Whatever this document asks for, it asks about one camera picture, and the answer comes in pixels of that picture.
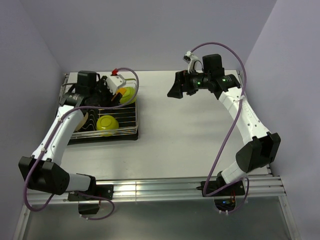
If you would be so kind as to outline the orange bowl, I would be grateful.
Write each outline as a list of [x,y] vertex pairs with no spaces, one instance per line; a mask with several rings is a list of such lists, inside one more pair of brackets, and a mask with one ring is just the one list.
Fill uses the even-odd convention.
[[124,87],[119,88],[119,89],[116,91],[115,95],[112,97],[111,101],[112,101],[112,102],[119,102],[120,99],[123,97],[123,95],[126,93],[126,91],[127,91],[127,90],[126,90],[126,88],[124,88]]

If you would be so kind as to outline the lime green bowl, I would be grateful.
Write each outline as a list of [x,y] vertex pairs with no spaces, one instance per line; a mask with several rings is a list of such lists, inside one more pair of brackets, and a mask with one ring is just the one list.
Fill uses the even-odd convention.
[[103,115],[96,122],[97,131],[116,130],[118,128],[118,121],[111,115]]

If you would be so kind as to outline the white square bowl green outside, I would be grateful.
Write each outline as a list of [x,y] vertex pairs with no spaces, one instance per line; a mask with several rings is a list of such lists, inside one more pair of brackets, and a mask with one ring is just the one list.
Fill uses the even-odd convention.
[[125,104],[134,96],[134,94],[136,93],[136,89],[134,87],[128,86],[120,88],[118,92],[122,95],[119,103]]

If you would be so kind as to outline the black patterned bowl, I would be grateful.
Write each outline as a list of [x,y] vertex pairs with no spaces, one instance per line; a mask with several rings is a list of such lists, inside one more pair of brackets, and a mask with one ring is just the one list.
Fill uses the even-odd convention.
[[78,132],[83,126],[84,124],[87,122],[88,120],[88,117],[89,117],[89,113],[86,112],[83,119],[79,122],[79,124],[76,126],[74,132]]

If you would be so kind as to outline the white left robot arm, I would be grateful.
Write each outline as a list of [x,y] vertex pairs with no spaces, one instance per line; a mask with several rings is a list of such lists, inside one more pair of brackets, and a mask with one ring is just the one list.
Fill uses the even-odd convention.
[[84,121],[89,110],[100,107],[111,110],[114,97],[126,81],[117,74],[103,75],[94,71],[79,71],[76,82],[62,94],[55,119],[37,149],[22,157],[18,167],[24,179],[24,190],[52,195],[79,192],[86,200],[96,197],[96,178],[81,173],[69,173],[61,167],[71,136]]

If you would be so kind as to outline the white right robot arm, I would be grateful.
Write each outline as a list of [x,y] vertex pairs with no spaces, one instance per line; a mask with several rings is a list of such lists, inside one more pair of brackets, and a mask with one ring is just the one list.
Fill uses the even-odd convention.
[[198,90],[209,90],[227,109],[242,137],[244,146],[236,153],[235,161],[218,175],[216,189],[220,194],[227,195],[233,190],[234,181],[275,160],[281,138],[278,133],[271,133],[259,120],[242,93],[244,85],[235,75],[225,73],[219,54],[203,56],[201,72],[195,70],[199,58],[191,51],[183,58],[188,68],[176,72],[167,96],[181,99],[183,94],[191,96]]

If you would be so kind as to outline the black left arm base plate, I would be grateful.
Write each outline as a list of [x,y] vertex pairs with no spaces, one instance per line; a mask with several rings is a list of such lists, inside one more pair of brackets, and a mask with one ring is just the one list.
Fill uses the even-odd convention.
[[[97,185],[93,193],[85,192],[86,195],[104,198],[108,200],[113,199],[114,185],[113,184],[100,184]],[[70,202],[81,202],[81,201],[97,201],[97,198],[87,197],[78,193],[69,193],[67,200]]]

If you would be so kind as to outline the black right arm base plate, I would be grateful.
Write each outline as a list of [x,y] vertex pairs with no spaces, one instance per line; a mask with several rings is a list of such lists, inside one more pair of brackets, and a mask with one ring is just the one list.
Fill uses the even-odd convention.
[[210,194],[218,189],[222,188],[219,192],[215,193],[214,197],[227,197],[227,196],[244,196],[245,195],[245,187],[242,181],[238,181],[233,185],[224,187],[217,180],[209,181],[208,186],[206,188],[206,194]]

